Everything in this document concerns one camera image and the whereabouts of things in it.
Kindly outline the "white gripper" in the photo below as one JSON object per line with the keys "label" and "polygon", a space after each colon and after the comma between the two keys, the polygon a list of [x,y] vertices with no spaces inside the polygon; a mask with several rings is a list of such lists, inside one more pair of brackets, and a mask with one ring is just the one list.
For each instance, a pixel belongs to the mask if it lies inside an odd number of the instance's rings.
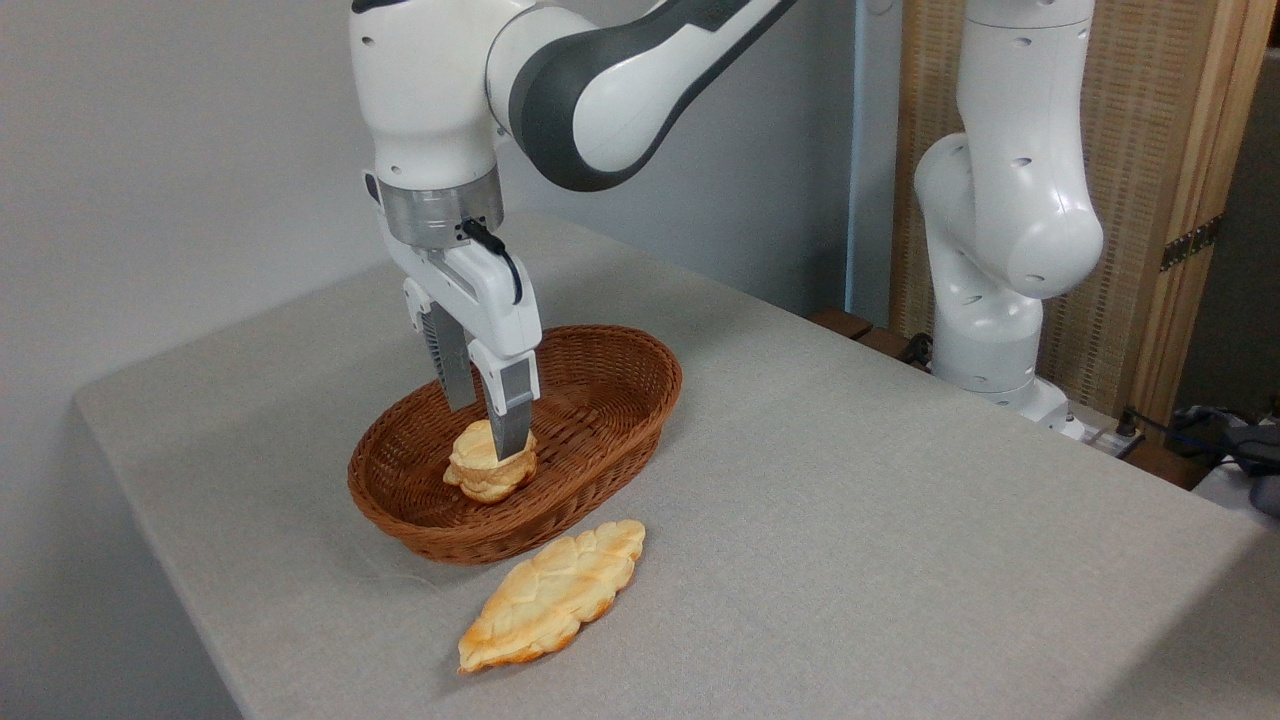
{"label": "white gripper", "polygon": [[[364,176],[388,251],[407,275],[411,322],[426,342],[451,411],[476,401],[470,357],[485,392],[495,457],[525,451],[540,397],[534,348],[541,320],[524,264],[486,249],[465,222],[504,219],[498,173],[444,190],[404,190]],[[475,338],[467,348],[465,329]]]}

